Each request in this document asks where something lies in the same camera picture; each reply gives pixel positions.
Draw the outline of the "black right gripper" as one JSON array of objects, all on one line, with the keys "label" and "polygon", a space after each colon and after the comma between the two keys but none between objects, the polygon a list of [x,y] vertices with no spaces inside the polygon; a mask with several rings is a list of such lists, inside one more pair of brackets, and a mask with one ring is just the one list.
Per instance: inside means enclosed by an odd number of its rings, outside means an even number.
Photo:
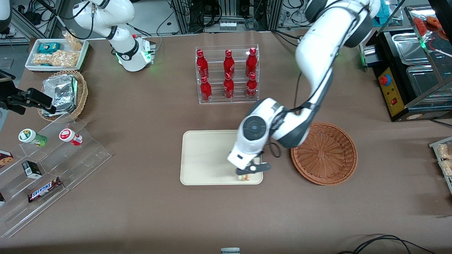
[{"label": "black right gripper", "polygon": [[52,104],[53,98],[36,90],[29,88],[26,91],[16,94],[1,93],[0,106],[5,110],[14,111],[19,115],[24,115],[26,107],[44,109],[50,114],[56,112],[56,107]]}]

